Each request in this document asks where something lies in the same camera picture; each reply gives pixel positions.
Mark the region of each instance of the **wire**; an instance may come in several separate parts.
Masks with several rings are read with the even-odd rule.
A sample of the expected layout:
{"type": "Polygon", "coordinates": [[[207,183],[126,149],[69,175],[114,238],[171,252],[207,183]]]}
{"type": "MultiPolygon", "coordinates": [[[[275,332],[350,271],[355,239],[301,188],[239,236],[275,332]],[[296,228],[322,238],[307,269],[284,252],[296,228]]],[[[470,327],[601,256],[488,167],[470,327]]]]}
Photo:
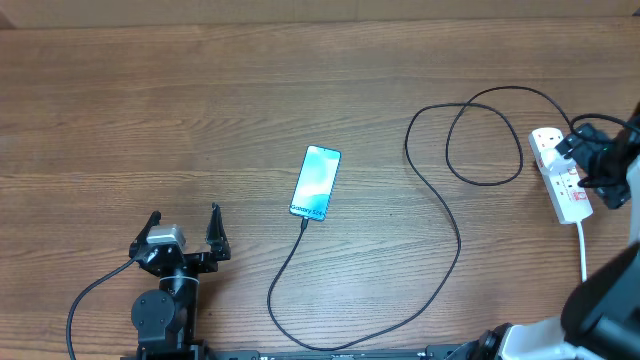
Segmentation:
{"type": "Polygon", "coordinates": [[[127,261],[126,263],[124,263],[124,265],[120,266],[119,268],[113,270],[112,272],[108,273],[107,275],[101,277],[100,279],[96,280],[93,284],[87,286],[86,289],[82,290],[82,292],[80,293],[80,295],[78,295],[78,297],[73,301],[73,305],[71,305],[71,310],[69,310],[69,317],[67,317],[67,351],[69,351],[69,357],[71,358],[71,360],[76,360],[76,354],[73,351],[73,344],[71,343],[71,322],[73,321],[73,314],[76,311],[76,307],[78,307],[78,304],[80,303],[80,300],[82,300],[82,298],[87,295],[89,293],[89,291],[93,290],[93,288],[95,288],[96,286],[102,284],[103,282],[111,279],[113,276],[119,274],[122,270],[128,268],[131,264],[133,264],[133,262],[136,260],[136,257],[131,258],[129,261],[127,261]]]}
{"type": "Polygon", "coordinates": [[[309,344],[305,344],[302,341],[300,341],[300,340],[296,339],[295,337],[293,337],[291,334],[289,334],[280,325],[280,323],[278,323],[278,320],[276,319],[275,315],[273,314],[273,310],[271,309],[271,295],[273,293],[273,289],[275,288],[276,284],[278,283],[278,280],[280,279],[280,276],[282,276],[282,273],[284,272],[284,270],[286,269],[287,265],[291,261],[291,258],[293,257],[293,255],[295,254],[296,249],[298,248],[298,245],[300,245],[300,241],[302,240],[302,235],[304,234],[304,231],[306,230],[307,224],[308,224],[308,219],[305,218],[305,219],[302,220],[302,224],[300,226],[300,234],[298,235],[298,239],[296,240],[295,245],[293,246],[293,249],[291,250],[291,253],[289,253],[289,256],[287,257],[287,259],[285,260],[284,264],[282,265],[282,267],[278,271],[278,274],[276,275],[276,277],[271,282],[271,286],[269,287],[269,292],[267,293],[267,310],[269,312],[269,316],[271,317],[271,320],[273,320],[273,323],[276,325],[276,327],[286,337],[288,337],[291,341],[295,342],[296,344],[298,344],[298,345],[300,345],[302,347],[305,347],[305,348],[307,348],[309,350],[315,350],[315,351],[337,351],[337,350],[342,350],[342,349],[351,347],[353,345],[359,344],[361,342],[370,340],[370,339],[378,337],[380,335],[387,334],[387,333],[389,333],[389,332],[391,332],[393,330],[396,330],[396,329],[408,324],[409,322],[411,322],[412,320],[414,320],[415,318],[420,316],[425,310],[427,310],[427,308],[431,305],[431,303],[436,298],[438,293],[440,293],[440,290],[442,289],[444,284],[447,282],[447,279],[449,278],[449,276],[453,272],[453,269],[455,268],[456,263],[458,262],[458,258],[460,257],[460,251],[462,249],[462,238],[460,236],[460,230],[458,229],[458,223],[456,222],[456,220],[455,220],[455,218],[453,216],[453,213],[451,212],[451,209],[449,209],[449,206],[447,205],[446,201],[442,198],[442,196],[440,196],[440,194],[436,191],[436,189],[427,181],[427,179],[424,178],[424,176],[420,173],[420,171],[418,171],[416,166],[413,164],[413,161],[411,160],[411,155],[409,153],[409,135],[411,133],[411,129],[413,128],[413,124],[415,123],[416,119],[418,119],[420,114],[422,114],[423,112],[425,112],[427,110],[430,110],[430,109],[436,109],[436,108],[460,107],[461,109],[458,112],[458,115],[456,116],[456,118],[453,120],[453,122],[451,124],[451,128],[449,129],[449,134],[447,136],[446,149],[445,149],[445,160],[446,160],[447,166],[449,167],[451,172],[458,179],[460,179],[460,180],[462,180],[464,182],[467,182],[469,184],[476,185],[476,186],[497,186],[497,185],[506,184],[506,183],[514,180],[515,178],[518,177],[518,175],[520,175],[520,173],[522,172],[522,168],[524,167],[524,156],[523,156],[523,153],[522,153],[522,146],[520,145],[520,140],[518,139],[518,135],[516,134],[513,126],[511,125],[511,123],[509,122],[507,117],[504,114],[502,114],[500,111],[498,111],[498,110],[496,110],[496,109],[494,109],[494,108],[492,108],[490,106],[483,105],[483,104],[478,104],[478,103],[474,103],[473,102],[473,100],[476,99],[478,96],[480,96],[482,94],[486,94],[488,92],[496,91],[496,90],[524,90],[524,91],[529,91],[529,92],[533,92],[535,94],[538,94],[538,95],[542,96],[543,98],[547,99],[558,110],[558,112],[560,112],[560,115],[562,115],[562,117],[567,122],[567,124],[569,123],[569,117],[562,110],[560,105],[558,105],[558,103],[555,102],[551,97],[549,97],[548,95],[544,94],[541,91],[538,91],[536,89],[529,88],[529,87],[524,87],[524,86],[500,86],[500,87],[494,87],[494,88],[487,89],[487,90],[484,90],[482,92],[479,92],[478,94],[474,95],[471,99],[469,99],[469,101],[467,101],[466,103],[446,103],[446,104],[436,104],[436,105],[426,106],[426,107],[420,109],[413,116],[413,118],[411,119],[411,122],[409,123],[409,127],[407,128],[407,132],[406,132],[406,135],[405,135],[405,138],[404,138],[404,151],[405,151],[405,156],[407,157],[407,162],[409,162],[409,165],[411,166],[411,169],[413,169],[413,171],[420,178],[420,180],[422,180],[422,182],[424,182],[424,184],[427,185],[429,190],[431,190],[433,192],[433,194],[438,198],[438,200],[442,204],[443,208],[447,212],[447,215],[449,216],[449,219],[451,220],[451,225],[453,227],[453,231],[455,233],[456,240],[457,240],[456,254],[455,254],[455,257],[453,258],[453,261],[451,262],[451,266],[449,267],[449,270],[447,270],[447,273],[444,275],[442,281],[440,282],[440,284],[438,285],[436,290],[432,293],[432,295],[429,298],[429,300],[427,300],[427,302],[424,304],[424,306],[422,306],[422,308],[420,308],[416,313],[414,313],[413,315],[411,315],[407,319],[405,319],[405,320],[403,320],[403,321],[401,321],[401,322],[399,322],[399,323],[397,323],[397,324],[395,324],[393,326],[390,326],[390,327],[388,327],[386,329],[380,330],[380,331],[375,332],[373,334],[361,337],[361,338],[359,338],[357,340],[351,341],[351,342],[346,343],[344,345],[339,345],[339,346],[335,346],[335,347],[316,347],[316,346],[312,346],[312,345],[309,345],[309,344]],[[510,176],[509,178],[504,179],[504,180],[495,181],[495,182],[478,182],[478,181],[470,180],[470,179],[460,175],[460,173],[458,173],[455,170],[455,168],[453,167],[453,165],[449,161],[449,144],[450,144],[450,140],[451,140],[451,135],[453,134],[453,128],[455,127],[456,123],[458,122],[458,120],[460,119],[462,114],[464,113],[464,110],[466,108],[468,108],[468,107],[482,108],[482,109],[485,109],[485,110],[492,111],[493,113],[495,113],[498,116],[500,116],[500,118],[502,118],[502,120],[505,122],[505,124],[507,125],[507,127],[511,131],[511,135],[513,135],[513,139],[514,139],[514,141],[516,143],[516,147],[518,148],[518,154],[519,154],[519,157],[520,157],[520,162],[519,162],[519,165],[518,165],[518,170],[512,176],[510,176]]]}
{"type": "Polygon", "coordinates": [[[618,181],[618,182],[614,182],[614,181],[610,181],[610,182],[597,182],[594,181],[594,177],[592,176],[585,176],[584,178],[580,179],[580,181],[578,181],[578,186],[580,186],[581,188],[584,189],[596,189],[596,188],[601,188],[601,187],[612,187],[612,186],[618,186],[618,185],[623,185],[624,181],[618,181]]]}
{"type": "Polygon", "coordinates": [[[584,246],[584,231],[582,231],[582,223],[576,222],[578,227],[578,238],[580,239],[580,275],[582,282],[587,281],[587,254],[584,246]]]}
{"type": "Polygon", "coordinates": [[[573,135],[575,135],[576,137],[578,137],[578,138],[580,138],[580,139],[582,139],[584,141],[589,141],[589,142],[592,142],[592,143],[595,143],[595,144],[613,144],[614,143],[613,140],[600,140],[600,139],[584,136],[580,132],[578,132],[575,129],[575,124],[578,121],[582,121],[582,120],[586,120],[586,119],[606,120],[606,121],[612,122],[614,124],[618,124],[618,125],[622,126],[623,128],[635,131],[638,135],[640,135],[640,128],[638,128],[637,126],[631,125],[631,123],[634,122],[633,119],[627,122],[627,121],[624,121],[622,119],[618,119],[617,117],[613,117],[613,116],[609,116],[609,115],[582,114],[582,115],[578,115],[578,116],[574,117],[569,122],[569,130],[571,130],[571,133],[573,135]]]}

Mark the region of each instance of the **smartphone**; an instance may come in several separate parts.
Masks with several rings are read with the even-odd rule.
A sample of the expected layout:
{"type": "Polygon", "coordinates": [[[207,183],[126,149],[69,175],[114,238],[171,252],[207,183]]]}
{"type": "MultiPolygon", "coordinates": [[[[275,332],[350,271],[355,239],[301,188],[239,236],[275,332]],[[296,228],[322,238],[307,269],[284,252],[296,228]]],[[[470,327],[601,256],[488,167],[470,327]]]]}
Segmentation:
{"type": "Polygon", "coordinates": [[[307,148],[289,207],[291,214],[316,221],[325,219],[341,158],[337,150],[314,145],[307,148]]]}

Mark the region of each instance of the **robotic arm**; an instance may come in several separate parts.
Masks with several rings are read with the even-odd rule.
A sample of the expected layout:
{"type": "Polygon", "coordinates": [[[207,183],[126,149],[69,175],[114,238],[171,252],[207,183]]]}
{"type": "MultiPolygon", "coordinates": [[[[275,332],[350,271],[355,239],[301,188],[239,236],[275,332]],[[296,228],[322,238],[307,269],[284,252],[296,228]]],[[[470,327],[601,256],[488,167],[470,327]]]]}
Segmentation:
{"type": "Polygon", "coordinates": [[[205,241],[208,252],[184,254],[186,240],[178,225],[160,225],[161,214],[151,214],[129,248],[140,268],[160,278],[157,290],[133,303],[131,321],[138,330],[136,359],[213,359],[204,340],[195,340],[199,275],[218,271],[218,261],[229,260],[231,250],[215,203],[205,241]]]}
{"type": "MultiPolygon", "coordinates": [[[[575,161],[587,176],[578,184],[593,188],[609,209],[640,198],[640,103],[631,119],[585,114],[555,148],[556,164],[575,161]],[[613,139],[591,124],[595,118],[624,129],[613,139]]],[[[562,315],[533,325],[504,324],[465,344],[447,360],[640,359],[640,204],[631,210],[630,246],[580,284],[562,315]]]]}

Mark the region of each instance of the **wood grain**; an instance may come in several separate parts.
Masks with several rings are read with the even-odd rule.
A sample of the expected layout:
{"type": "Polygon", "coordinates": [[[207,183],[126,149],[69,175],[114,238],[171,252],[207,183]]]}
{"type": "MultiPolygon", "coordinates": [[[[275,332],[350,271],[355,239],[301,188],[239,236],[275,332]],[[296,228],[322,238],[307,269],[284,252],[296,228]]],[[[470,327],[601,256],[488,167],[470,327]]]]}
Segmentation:
{"type": "Polygon", "coordinates": [[[4,11],[2,10],[2,6],[0,6],[0,30],[5,30],[5,29],[13,29],[14,26],[11,23],[11,21],[9,21],[9,19],[7,19],[7,16],[4,14],[4,11]]]}
{"type": "MultiPolygon", "coordinates": [[[[310,224],[276,289],[277,316],[318,346],[398,322],[429,297],[456,247],[403,156],[411,116],[518,84],[569,115],[626,118],[640,94],[639,31],[637,18],[609,18],[0,32],[0,358],[66,358],[71,302],[126,261],[151,211],[182,225],[195,251],[214,201],[233,259],[202,278],[198,336],[220,350],[299,349],[265,297],[297,235],[287,207],[308,144],[340,149],[343,163],[327,220],[310,224]]],[[[579,281],[576,230],[558,224],[526,140],[564,129],[561,117],[519,91],[481,102],[510,117],[525,168],[500,187],[463,183],[444,162],[455,110],[418,120],[412,157],[449,203],[462,254],[427,312],[360,348],[535,322],[558,314],[579,281]]],[[[508,177],[518,161],[504,123],[477,110],[456,127],[451,159],[480,180],[508,177]]],[[[625,247],[630,208],[591,198],[593,272],[625,247]]],[[[91,292],[74,320],[79,357],[131,354],[131,303],[156,286],[132,268],[91,292]]]]}
{"type": "Polygon", "coordinates": [[[19,29],[631,16],[640,0],[0,0],[19,29]]]}

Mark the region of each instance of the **power strip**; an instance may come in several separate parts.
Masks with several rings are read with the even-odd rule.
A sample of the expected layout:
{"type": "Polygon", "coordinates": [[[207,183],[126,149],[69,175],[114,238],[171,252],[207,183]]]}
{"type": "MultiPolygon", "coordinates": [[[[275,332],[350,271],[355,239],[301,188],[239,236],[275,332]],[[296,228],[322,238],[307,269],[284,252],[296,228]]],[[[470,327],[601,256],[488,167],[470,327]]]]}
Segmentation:
{"type": "Polygon", "coordinates": [[[564,159],[555,149],[562,132],[540,128],[529,135],[529,144],[547,186],[561,224],[574,224],[593,214],[586,191],[578,186],[580,175],[573,159],[564,159]]]}

